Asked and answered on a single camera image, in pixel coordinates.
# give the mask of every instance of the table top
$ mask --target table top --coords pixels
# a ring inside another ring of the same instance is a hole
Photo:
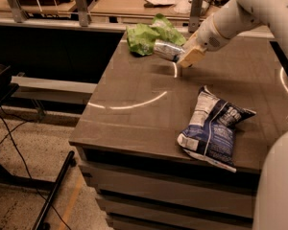
[[[177,143],[208,90],[256,111],[237,125],[237,171],[259,173],[270,147],[288,130],[288,79],[267,38],[235,37],[196,66],[179,69],[155,55],[135,57],[118,45],[70,137],[72,146],[156,159],[203,163]]]
[[[122,16],[136,18],[153,18],[157,13],[176,20],[188,21],[190,13],[177,13],[173,6],[145,8],[145,0],[99,0],[90,10],[92,15]],[[215,12],[217,8],[210,7],[206,15]]]
[[[22,9],[28,13],[44,13],[44,14],[67,14],[77,9],[76,2],[61,3],[57,6],[22,6]],[[7,0],[0,0],[0,12],[10,12],[11,8]]]

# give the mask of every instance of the background table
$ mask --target background table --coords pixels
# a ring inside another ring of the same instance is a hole
[[[43,14],[60,14],[69,15],[77,9],[76,2],[61,3],[57,6],[41,6],[40,11],[38,6],[22,6],[22,9],[28,13],[43,13]],[[0,13],[11,12],[11,8],[7,0],[0,0]]]
[[[108,21],[111,16],[122,23],[151,23],[157,13],[162,13],[170,19],[175,26],[188,23],[190,13],[176,13],[171,6],[144,8],[145,0],[99,0],[90,9],[93,21]],[[210,8],[207,15],[215,12],[217,8]]]

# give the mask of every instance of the chip bag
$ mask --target chip bag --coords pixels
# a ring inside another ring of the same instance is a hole
[[[232,162],[235,125],[255,114],[216,97],[204,86],[199,91],[189,126],[179,135],[178,143],[191,157],[235,173]]]

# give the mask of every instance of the green plastic bag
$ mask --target green plastic bag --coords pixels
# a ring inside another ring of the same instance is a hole
[[[135,28],[127,28],[127,42],[129,50],[133,53],[141,56],[151,55],[156,39],[177,45],[182,45],[186,41],[184,36],[161,13],[154,17],[152,25],[139,23]]]

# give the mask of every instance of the concrete floor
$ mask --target concrete floor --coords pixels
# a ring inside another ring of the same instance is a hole
[[[3,106],[6,113],[33,120],[18,127],[12,137],[22,153],[33,178],[55,181],[60,167],[71,150],[75,151],[76,162],[80,157],[75,148],[70,147],[68,138],[77,124],[80,114],[48,111],[41,122],[37,121],[34,109]],[[23,121],[0,114],[10,129]],[[7,130],[0,119],[0,141]],[[24,164],[16,152],[10,138],[0,145],[0,163],[10,173],[28,176]],[[110,230],[106,213],[99,209],[95,201],[96,192],[85,185],[78,168],[68,170],[53,206],[73,230]],[[0,230],[32,229],[43,205],[44,199],[35,190],[0,184]],[[51,229],[68,229],[53,209],[45,220]]]

